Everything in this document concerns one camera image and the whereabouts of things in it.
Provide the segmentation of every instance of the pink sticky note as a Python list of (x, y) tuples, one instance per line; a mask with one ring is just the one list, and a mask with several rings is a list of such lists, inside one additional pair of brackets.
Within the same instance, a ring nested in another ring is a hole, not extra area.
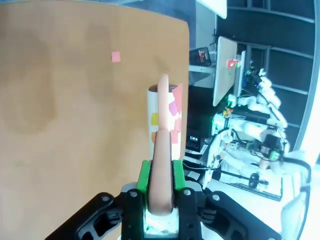
[(174, 122), (174, 129), (181, 133), (181, 117), (175, 120)]
[(175, 116), (178, 113), (178, 108), (175, 101), (169, 104), (169, 110), (172, 116)]
[(113, 63), (120, 63), (121, 62), (120, 52), (113, 51), (111, 55), (111, 59)]
[(173, 129), (171, 132), (171, 144), (177, 144), (178, 143), (178, 131)]
[(176, 104), (176, 107), (178, 108), (179, 113), (181, 113), (181, 110), (182, 110), (182, 90), (183, 90), (182, 83), (172, 90), (175, 104)]

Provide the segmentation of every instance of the yellow sticky note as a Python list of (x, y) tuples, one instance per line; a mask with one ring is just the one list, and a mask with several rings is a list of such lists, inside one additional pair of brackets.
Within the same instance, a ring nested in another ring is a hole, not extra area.
[(158, 126), (159, 125), (159, 117), (158, 117), (158, 113), (157, 112), (152, 113), (151, 125), (152, 126)]

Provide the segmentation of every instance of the desk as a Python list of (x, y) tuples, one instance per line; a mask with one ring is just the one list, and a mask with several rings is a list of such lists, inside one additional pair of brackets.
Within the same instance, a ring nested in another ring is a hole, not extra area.
[(183, 157), (186, 22), (92, 2), (1, 4), (0, 49), (0, 239), (44, 239), (97, 193), (137, 181), (147, 89), (162, 73), (184, 83)]

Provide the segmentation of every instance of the screw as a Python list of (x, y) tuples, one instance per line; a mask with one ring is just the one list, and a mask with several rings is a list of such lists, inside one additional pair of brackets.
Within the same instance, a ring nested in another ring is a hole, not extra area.
[(103, 197), (102, 197), (102, 201), (107, 202), (108, 200), (109, 200), (109, 197), (108, 197), (108, 196), (103, 196)]
[(217, 194), (212, 195), (213, 200), (220, 201), (220, 197)]
[(186, 189), (183, 191), (184, 195), (190, 196), (191, 195), (191, 191), (189, 189)]
[(138, 196), (138, 193), (136, 193), (135, 191), (132, 191), (132, 192), (130, 193), (130, 196), (133, 197), (133, 198), (135, 198), (136, 196)]

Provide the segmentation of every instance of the white cylinder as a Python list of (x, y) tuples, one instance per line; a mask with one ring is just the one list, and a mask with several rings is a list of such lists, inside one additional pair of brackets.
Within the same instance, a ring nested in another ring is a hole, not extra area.
[[(171, 158), (178, 160), (181, 150), (182, 131), (182, 84), (179, 86), (170, 85), (168, 94), (168, 130), (171, 133)], [(150, 159), (154, 155), (156, 132), (159, 130), (158, 117), (158, 87), (153, 85), (147, 90), (148, 107), (148, 133)]]

